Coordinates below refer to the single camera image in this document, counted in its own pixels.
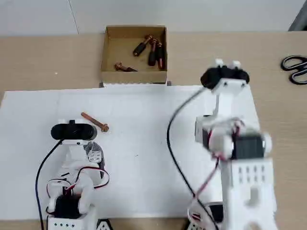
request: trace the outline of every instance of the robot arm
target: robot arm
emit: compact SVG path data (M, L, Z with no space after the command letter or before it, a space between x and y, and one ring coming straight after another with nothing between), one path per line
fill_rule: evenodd
M104 170L102 149L92 142L97 130L84 124L82 120L60 121L51 130L54 139L64 139L63 145L69 147L66 159L57 173L56 179L47 184L49 191L48 229L67 225L76 229L95 230L97 223L96 208L92 204L94 189L100 184L107 172Z
M201 82L216 95L216 108L212 115L196 118L195 140L221 159L222 230L243 230L251 224L276 230L273 164L267 158L272 149L271 137L243 117L233 117L233 99L249 83L248 74L239 62L227 67L218 59ZM214 228L206 217L198 225Z

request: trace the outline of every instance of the cardboard box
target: cardboard box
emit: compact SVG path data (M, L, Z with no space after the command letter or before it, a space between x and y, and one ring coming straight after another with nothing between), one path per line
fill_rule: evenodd
M160 70L158 62L155 66L149 66L148 55L150 44L138 56L133 55L135 47L146 35L153 35L163 44L165 64L164 70ZM138 72L116 71L114 64L122 62L124 66L136 69ZM104 83L158 83L166 82L167 73L167 49L165 26L107 26L103 50L101 76Z

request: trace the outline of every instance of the black scissors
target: black scissors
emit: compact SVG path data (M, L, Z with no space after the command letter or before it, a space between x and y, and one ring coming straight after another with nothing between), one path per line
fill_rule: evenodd
M300 62L292 66L288 66L286 63L287 61L290 61L290 60L299 60ZM307 80L303 80L303 81L296 80L296 77L307 73L307 57L304 57L301 55L288 56L282 60L280 67L284 71L291 71L295 69L297 70L297 72L292 73L289 77L290 82L292 82L293 84L296 84L296 85L306 85L307 84Z

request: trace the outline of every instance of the wooden table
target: wooden table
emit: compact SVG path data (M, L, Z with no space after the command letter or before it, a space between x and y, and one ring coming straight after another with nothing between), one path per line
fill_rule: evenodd
M307 32L169 33L168 78L174 85L199 84L202 73L222 58L240 60L263 130L273 137L281 230L307 226L307 86L293 85L280 60L307 55ZM103 35L0 38L0 92L97 88ZM115 230L182 229L184 219L113 219ZM39 229L38 221L0 221L2 230Z

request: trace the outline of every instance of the screw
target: screw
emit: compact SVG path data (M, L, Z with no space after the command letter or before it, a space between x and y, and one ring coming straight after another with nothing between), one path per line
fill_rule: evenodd
M116 70L121 70L121 71L124 71L124 72L137 72L136 69L133 69L131 67L123 66L121 62L115 63L114 67L115 67Z
M157 60L159 69L163 69L163 52L162 52L162 43L159 41L157 44Z
M92 118L91 116L89 116L88 114L82 112L81 116L83 116L86 120L89 120L90 122L92 122L93 124L97 125L99 128L101 128L102 132L107 132L109 130L109 126L107 126L107 124L102 124L99 121L97 121L96 119Z
M148 56L148 65L149 66L154 66L155 65L155 48L156 48L156 45L159 41L157 39L153 39L150 43L152 45L152 49L149 53L149 56Z
M145 36L145 40L141 43L139 43L139 45L134 49L133 51L133 55L139 56L141 54L141 52L144 51L144 49L146 48L146 44L149 43L151 40L153 39L153 36L151 34L148 34Z

